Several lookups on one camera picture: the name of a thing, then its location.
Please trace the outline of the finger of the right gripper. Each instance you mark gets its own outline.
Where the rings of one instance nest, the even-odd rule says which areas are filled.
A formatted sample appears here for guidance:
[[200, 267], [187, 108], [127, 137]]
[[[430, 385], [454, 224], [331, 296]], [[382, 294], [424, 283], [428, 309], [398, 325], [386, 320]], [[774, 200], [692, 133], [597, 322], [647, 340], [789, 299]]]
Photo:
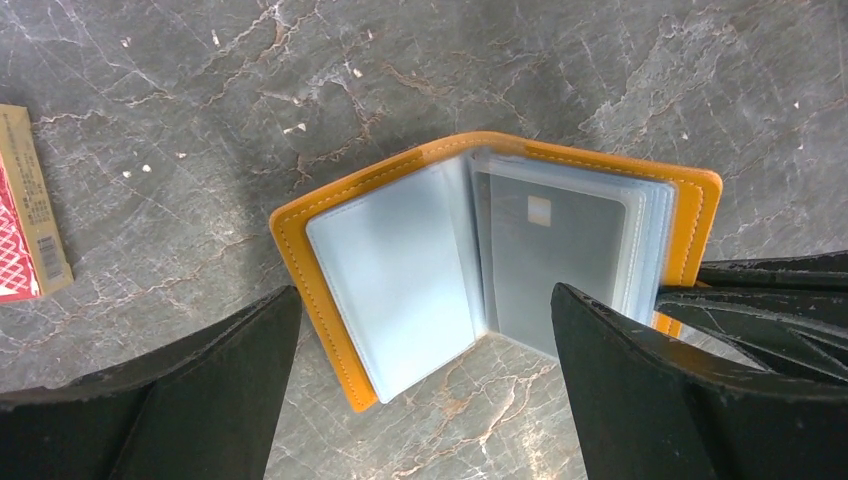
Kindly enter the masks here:
[[663, 287], [659, 312], [766, 370], [847, 382], [847, 253], [708, 261], [693, 287]]

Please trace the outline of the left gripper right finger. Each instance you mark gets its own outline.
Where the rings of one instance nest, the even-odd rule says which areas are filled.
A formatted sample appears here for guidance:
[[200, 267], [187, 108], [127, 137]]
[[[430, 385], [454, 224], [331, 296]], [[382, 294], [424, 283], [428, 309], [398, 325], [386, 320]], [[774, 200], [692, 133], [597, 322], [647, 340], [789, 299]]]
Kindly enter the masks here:
[[558, 284], [551, 314], [592, 479], [843, 479], [847, 382], [732, 361]]

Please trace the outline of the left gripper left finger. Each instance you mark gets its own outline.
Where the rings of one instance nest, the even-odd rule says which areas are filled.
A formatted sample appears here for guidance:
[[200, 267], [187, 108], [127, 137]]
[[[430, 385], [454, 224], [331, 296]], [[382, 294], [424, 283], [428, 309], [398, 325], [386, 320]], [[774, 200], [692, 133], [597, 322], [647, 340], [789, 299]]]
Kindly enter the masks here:
[[1, 396], [5, 479], [260, 479], [301, 325], [284, 287], [58, 388]]

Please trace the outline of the grey credit card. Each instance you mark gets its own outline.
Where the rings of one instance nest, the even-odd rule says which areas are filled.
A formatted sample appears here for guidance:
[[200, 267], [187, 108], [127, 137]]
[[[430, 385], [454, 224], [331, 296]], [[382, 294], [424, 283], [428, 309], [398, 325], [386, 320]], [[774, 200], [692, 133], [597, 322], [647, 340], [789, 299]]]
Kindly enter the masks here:
[[565, 283], [600, 300], [614, 298], [626, 208], [617, 200], [495, 174], [477, 179], [489, 210], [499, 331], [555, 356], [552, 290]]

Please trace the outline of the orange card holder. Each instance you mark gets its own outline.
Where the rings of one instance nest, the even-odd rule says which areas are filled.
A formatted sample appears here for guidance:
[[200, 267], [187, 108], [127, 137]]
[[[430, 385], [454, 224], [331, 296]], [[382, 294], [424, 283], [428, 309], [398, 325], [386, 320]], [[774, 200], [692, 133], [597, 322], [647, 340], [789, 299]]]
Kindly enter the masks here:
[[390, 402], [486, 335], [527, 347], [498, 328], [480, 173], [621, 202], [615, 296], [589, 295], [674, 332], [658, 318], [655, 297], [662, 286], [696, 281], [722, 195], [716, 172], [499, 132], [452, 135], [302, 195], [270, 217], [354, 411]]

